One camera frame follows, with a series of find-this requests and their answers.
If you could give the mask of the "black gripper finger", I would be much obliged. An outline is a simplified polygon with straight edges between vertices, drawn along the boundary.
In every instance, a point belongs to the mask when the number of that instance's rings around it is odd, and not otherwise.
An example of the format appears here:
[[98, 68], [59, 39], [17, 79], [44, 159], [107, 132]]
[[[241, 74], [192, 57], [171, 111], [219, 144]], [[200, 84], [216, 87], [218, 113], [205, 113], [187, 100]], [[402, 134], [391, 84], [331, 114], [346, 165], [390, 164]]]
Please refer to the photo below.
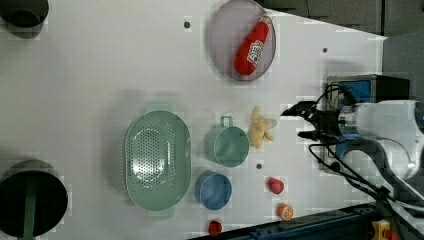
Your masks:
[[320, 133], [318, 131], [301, 131], [298, 133], [300, 138], [309, 139], [309, 140], [319, 140]]
[[295, 105], [289, 107], [282, 112], [282, 116], [300, 116], [308, 117], [316, 112], [316, 104], [314, 101], [299, 101]]

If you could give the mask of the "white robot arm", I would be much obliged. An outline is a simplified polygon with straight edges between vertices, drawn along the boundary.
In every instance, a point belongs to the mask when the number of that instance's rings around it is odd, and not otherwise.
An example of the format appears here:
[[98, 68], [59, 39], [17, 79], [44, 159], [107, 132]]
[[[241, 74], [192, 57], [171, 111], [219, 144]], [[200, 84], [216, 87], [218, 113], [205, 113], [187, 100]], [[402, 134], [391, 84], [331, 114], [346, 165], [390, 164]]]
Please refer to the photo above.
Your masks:
[[299, 137], [324, 148], [355, 188], [423, 230], [423, 105], [414, 100], [349, 103], [321, 111], [301, 101], [283, 112], [314, 127]]

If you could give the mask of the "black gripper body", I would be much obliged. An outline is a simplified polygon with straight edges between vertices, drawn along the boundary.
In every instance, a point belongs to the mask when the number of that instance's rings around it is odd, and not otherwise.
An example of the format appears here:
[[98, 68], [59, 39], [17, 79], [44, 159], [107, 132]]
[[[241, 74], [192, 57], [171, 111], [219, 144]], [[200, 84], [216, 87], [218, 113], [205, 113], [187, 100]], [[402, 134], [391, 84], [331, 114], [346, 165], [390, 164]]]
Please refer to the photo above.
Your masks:
[[313, 108], [307, 114], [306, 120], [315, 127], [311, 133], [313, 140], [330, 141], [341, 137], [337, 111], [320, 111]]

